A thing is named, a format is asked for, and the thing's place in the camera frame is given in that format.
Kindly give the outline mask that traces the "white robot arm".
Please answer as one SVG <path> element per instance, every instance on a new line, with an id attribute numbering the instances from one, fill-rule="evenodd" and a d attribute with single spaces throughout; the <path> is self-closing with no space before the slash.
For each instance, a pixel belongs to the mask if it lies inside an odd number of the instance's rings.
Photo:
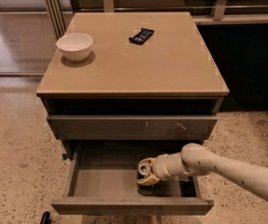
<path id="1" fill-rule="evenodd" d="M 268 168 L 222 157 L 195 143 L 174 154 L 143 159 L 137 172 L 136 183 L 144 187 L 214 172 L 268 202 Z"/>

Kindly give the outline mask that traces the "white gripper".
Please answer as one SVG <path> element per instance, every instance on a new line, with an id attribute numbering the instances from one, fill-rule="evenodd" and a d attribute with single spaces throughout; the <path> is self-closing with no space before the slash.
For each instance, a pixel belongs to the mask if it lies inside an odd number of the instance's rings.
<path id="1" fill-rule="evenodd" d="M 146 158 L 138 163 L 137 171 L 141 175 L 153 174 L 156 176 L 148 176 L 143 178 L 138 178 L 136 180 L 138 187 L 152 187 L 157 184 L 160 180 L 188 180 L 188 173 L 186 167 L 181 159 L 181 154 L 179 152 L 175 154 L 162 154 L 156 159 Z"/>

